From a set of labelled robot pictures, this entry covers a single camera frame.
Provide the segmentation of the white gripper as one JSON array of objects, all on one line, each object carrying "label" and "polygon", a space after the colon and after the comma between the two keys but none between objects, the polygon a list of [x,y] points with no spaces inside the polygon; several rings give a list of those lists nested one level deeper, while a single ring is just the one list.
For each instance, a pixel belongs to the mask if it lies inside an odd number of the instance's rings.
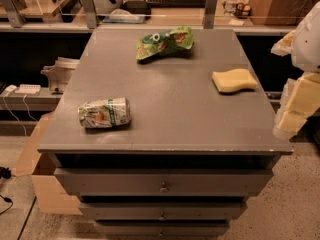
[{"label": "white gripper", "polygon": [[320,108],[320,2],[317,2],[295,30],[290,31],[271,48],[271,53],[286,56],[305,71],[297,80],[288,79],[280,98],[273,135],[289,140]]}]

